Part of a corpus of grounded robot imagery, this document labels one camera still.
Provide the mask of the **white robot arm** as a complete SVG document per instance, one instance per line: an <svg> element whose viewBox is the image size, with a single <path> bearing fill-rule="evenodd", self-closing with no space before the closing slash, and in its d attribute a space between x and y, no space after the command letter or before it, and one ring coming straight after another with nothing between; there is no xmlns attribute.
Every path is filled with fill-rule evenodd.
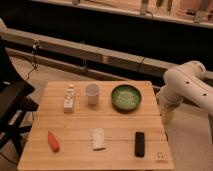
<svg viewBox="0 0 213 171"><path fill-rule="evenodd" d="M163 76L165 85L156 97L164 125L174 117L173 110L188 99L213 118L213 87L206 84L206 68L199 61L189 61L169 68Z"/></svg>

